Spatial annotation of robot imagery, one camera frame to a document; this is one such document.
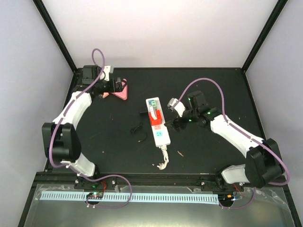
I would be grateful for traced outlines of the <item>white power strip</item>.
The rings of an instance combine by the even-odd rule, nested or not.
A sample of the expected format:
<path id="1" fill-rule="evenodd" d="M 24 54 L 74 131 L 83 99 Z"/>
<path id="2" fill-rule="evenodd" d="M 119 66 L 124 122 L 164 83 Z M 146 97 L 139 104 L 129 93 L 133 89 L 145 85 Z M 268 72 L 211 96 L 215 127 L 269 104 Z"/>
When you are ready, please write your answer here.
<path id="1" fill-rule="evenodd" d="M 148 116 L 151 124 L 152 134 L 154 136 L 155 146 L 161 148 L 170 144 L 170 137 L 163 110 L 158 97 L 149 98 L 145 100 Z"/>

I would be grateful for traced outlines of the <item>pink triangular socket adapter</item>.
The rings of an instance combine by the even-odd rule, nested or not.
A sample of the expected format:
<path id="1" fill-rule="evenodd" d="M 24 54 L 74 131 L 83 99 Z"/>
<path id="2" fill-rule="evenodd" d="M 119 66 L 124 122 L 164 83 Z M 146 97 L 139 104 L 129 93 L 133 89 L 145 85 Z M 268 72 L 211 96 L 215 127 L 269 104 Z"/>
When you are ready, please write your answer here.
<path id="1" fill-rule="evenodd" d="M 122 85 L 123 85 L 124 88 L 121 92 L 114 92 L 114 93 L 111 93 L 111 94 L 125 101 L 128 98 L 127 79 L 125 79 L 125 78 L 122 79 Z"/>

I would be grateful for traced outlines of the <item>small pink plug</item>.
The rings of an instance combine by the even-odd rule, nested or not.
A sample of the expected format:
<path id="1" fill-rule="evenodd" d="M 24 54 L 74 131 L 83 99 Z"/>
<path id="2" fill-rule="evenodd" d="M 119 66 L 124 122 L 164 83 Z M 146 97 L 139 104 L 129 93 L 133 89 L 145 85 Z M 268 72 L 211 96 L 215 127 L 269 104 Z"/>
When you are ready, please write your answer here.
<path id="1" fill-rule="evenodd" d="M 107 96 L 109 96 L 109 93 L 104 93 L 102 97 L 106 98 Z"/>

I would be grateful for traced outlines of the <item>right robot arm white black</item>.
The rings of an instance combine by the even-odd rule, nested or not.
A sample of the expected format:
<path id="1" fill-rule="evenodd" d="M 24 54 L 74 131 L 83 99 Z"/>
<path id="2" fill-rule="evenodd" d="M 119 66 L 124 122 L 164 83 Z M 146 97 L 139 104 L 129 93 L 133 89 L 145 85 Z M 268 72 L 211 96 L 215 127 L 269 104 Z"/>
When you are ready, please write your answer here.
<path id="1" fill-rule="evenodd" d="M 220 171 L 220 176 L 215 179 L 219 190 L 225 191 L 234 183 L 249 183 L 256 188 L 276 184 L 274 180 L 285 170 L 278 161 L 279 156 L 276 153 L 279 147 L 273 139 L 257 137 L 235 124 L 218 108 L 210 108 L 201 91 L 190 93 L 187 100 L 189 107 L 185 107 L 176 98 L 170 99 L 167 107 L 178 115 L 174 120 L 166 122 L 165 126 L 180 131 L 188 123 L 196 122 L 224 138 L 245 158 L 244 164 L 231 165 Z"/>

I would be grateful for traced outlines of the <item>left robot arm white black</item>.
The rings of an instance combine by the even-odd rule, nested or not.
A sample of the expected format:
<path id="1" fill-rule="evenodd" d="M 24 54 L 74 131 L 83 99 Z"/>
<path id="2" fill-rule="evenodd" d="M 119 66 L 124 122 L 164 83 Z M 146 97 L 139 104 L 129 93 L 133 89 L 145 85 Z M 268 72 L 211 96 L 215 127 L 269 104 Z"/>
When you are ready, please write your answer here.
<path id="1" fill-rule="evenodd" d="M 109 66 L 85 65 L 81 77 L 71 92 L 71 97 L 62 112 L 42 126 L 45 155 L 54 168 L 70 168 L 85 177 L 91 189 L 101 185 L 99 169 L 82 153 L 77 126 L 92 104 L 94 98 L 105 93 L 122 93 L 127 87 L 126 79 L 112 78 Z"/>

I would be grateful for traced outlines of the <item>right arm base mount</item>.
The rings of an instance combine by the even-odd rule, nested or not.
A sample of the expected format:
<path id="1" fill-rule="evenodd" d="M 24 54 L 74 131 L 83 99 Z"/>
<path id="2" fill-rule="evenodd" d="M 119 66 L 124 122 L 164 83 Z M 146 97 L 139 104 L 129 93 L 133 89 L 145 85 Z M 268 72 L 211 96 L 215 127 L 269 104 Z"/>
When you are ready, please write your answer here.
<path id="1" fill-rule="evenodd" d="M 222 170 L 214 174 L 202 174 L 199 177 L 200 186 L 213 192 L 244 192 L 244 187 L 239 183 L 227 183 L 222 177 Z"/>

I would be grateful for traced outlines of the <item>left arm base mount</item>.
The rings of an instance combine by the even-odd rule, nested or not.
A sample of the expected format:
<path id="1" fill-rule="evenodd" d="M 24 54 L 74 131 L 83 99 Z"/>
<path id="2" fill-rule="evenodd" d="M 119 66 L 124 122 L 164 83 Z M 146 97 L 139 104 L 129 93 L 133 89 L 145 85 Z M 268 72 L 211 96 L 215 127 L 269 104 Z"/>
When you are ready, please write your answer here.
<path id="1" fill-rule="evenodd" d="M 112 189 L 116 185 L 117 177 L 113 175 L 102 175 L 95 178 L 95 180 L 102 178 L 98 181 L 92 181 L 94 178 L 87 180 L 81 176 L 75 176 L 73 179 L 73 184 L 75 189 L 83 189 L 85 191 L 97 190 L 105 191 Z"/>

